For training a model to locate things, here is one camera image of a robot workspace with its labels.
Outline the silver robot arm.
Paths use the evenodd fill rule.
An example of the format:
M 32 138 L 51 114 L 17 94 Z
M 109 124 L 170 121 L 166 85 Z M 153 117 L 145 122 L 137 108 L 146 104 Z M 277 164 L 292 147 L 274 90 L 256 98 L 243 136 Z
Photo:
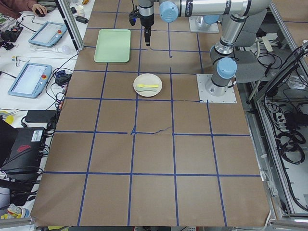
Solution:
M 269 4 L 269 0 L 161 0 L 159 13 L 167 23 L 176 21 L 178 17 L 229 16 L 220 40 L 210 53 L 214 73 L 205 84 L 209 94 L 220 97 L 226 93 L 237 71 L 237 64 L 231 54 L 247 18 L 262 12 Z

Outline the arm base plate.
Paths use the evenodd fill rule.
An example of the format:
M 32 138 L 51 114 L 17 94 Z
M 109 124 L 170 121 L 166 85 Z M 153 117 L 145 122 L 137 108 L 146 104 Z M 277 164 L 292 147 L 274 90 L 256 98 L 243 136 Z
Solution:
M 197 74 L 196 77 L 201 103 L 237 103 L 231 80 L 227 86 L 218 87 L 212 82 L 212 74 Z
M 190 32 L 219 33 L 218 20 L 220 15 L 192 16 L 189 18 Z

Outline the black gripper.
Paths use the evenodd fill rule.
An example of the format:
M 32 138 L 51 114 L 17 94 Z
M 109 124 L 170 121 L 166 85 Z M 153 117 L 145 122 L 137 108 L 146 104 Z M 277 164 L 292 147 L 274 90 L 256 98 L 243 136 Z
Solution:
M 153 0 L 138 0 L 139 18 L 144 28 L 144 40 L 146 46 L 150 46 L 151 41 L 151 26 L 154 24 L 154 1 Z

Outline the operator hand on mouse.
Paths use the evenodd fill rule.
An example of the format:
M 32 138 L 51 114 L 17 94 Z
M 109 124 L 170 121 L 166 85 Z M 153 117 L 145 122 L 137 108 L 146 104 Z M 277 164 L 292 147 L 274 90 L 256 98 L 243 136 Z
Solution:
M 32 12 L 35 13 L 36 15 L 46 15 L 48 13 L 47 8 L 38 3 L 35 3 L 32 6 Z

